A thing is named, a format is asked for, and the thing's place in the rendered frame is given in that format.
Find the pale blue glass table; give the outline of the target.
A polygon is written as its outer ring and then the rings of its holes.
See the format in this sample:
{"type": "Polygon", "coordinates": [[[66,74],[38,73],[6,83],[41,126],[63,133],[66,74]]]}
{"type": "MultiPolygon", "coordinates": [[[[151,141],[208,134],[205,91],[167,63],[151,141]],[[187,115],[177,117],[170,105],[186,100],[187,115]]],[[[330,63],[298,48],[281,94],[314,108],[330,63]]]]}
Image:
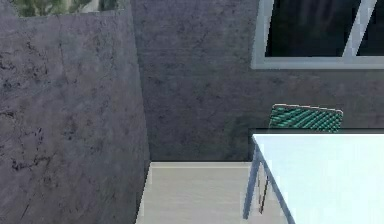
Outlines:
{"type": "Polygon", "coordinates": [[[253,134],[242,218],[384,224],[384,134],[253,134]]]}

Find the white framed window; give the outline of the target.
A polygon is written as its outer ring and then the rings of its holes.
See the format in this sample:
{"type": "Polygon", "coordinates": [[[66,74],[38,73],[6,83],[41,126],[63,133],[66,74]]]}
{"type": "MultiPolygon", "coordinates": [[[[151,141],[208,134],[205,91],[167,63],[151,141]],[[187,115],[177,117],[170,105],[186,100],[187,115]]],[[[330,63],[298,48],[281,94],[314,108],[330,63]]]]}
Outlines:
{"type": "Polygon", "coordinates": [[[384,69],[384,0],[259,0],[251,68],[384,69]]]}

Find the green woven chair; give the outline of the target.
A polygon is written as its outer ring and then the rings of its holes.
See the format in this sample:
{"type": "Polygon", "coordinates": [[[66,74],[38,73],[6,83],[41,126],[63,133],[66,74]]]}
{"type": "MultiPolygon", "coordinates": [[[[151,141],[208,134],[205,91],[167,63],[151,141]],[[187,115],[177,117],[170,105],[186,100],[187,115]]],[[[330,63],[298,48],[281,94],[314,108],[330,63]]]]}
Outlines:
{"type": "Polygon", "coordinates": [[[338,109],[274,104],[271,109],[268,128],[337,133],[341,128],[342,119],[343,112],[338,109]]]}

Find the green framed picture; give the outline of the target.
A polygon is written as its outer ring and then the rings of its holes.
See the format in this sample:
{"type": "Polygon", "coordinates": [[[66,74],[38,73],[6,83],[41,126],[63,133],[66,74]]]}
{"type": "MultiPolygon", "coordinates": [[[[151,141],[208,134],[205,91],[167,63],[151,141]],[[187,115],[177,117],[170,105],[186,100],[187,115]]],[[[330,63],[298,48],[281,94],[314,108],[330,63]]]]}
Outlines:
{"type": "Polygon", "coordinates": [[[19,17],[122,10],[128,0],[6,0],[19,17]]]}

